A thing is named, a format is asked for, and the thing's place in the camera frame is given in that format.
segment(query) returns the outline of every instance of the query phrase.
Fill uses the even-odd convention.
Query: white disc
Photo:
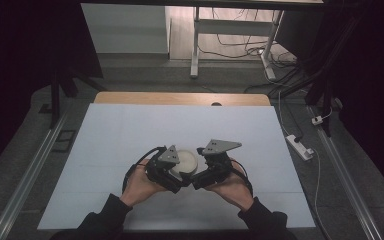
[[[186,173],[189,176],[193,175],[198,168],[198,160],[195,155],[187,150],[179,150],[177,155],[179,156],[180,163],[170,169],[170,173],[178,178],[180,178],[180,172]]]

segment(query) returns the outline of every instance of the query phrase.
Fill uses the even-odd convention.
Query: wrist
[[[129,207],[133,207],[135,205],[135,201],[129,196],[129,194],[123,193],[120,196],[120,201],[126,204]]]
[[[241,212],[246,212],[254,204],[254,199],[252,196],[247,196],[238,203],[238,207],[241,209]]]

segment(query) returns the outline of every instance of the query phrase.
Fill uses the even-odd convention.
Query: white wall
[[[164,6],[82,4],[97,53],[168,53]]]

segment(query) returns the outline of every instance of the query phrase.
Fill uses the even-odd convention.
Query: mechanical hand device
[[[252,185],[249,182],[248,177],[233,168],[232,161],[234,160],[232,160],[226,153],[227,151],[240,146],[242,146],[242,144],[238,142],[212,139],[208,143],[207,147],[198,148],[198,154],[204,156],[208,168],[191,177],[190,180],[192,181],[194,188],[198,190],[215,183],[221,183],[230,175],[230,173],[234,173],[244,180],[245,185],[248,187],[252,195]]]
[[[173,193],[177,193],[181,187],[186,187],[190,183],[185,183],[180,181],[178,178],[174,177],[169,173],[169,170],[172,169],[176,164],[178,164],[179,157],[177,156],[176,147],[172,145],[170,148],[166,147],[156,147],[146,153],[136,164],[133,164],[129,171],[127,171],[126,176],[123,182],[123,192],[126,188],[128,178],[136,169],[136,166],[145,159],[151,153],[158,151],[154,154],[148,163],[145,165],[145,172],[149,180],[152,182],[158,183],[162,187],[166,188]]]

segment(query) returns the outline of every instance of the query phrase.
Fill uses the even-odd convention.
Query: gray bracket
[[[177,156],[176,146],[172,145],[169,147],[161,156],[158,157],[158,161],[168,163],[180,163],[179,156]]]
[[[208,155],[220,154],[220,153],[232,150],[234,148],[238,148],[240,146],[242,146],[242,143],[239,143],[239,142],[229,142],[229,141],[211,139],[207,147],[205,147],[205,149],[202,150],[202,155],[208,156]]]

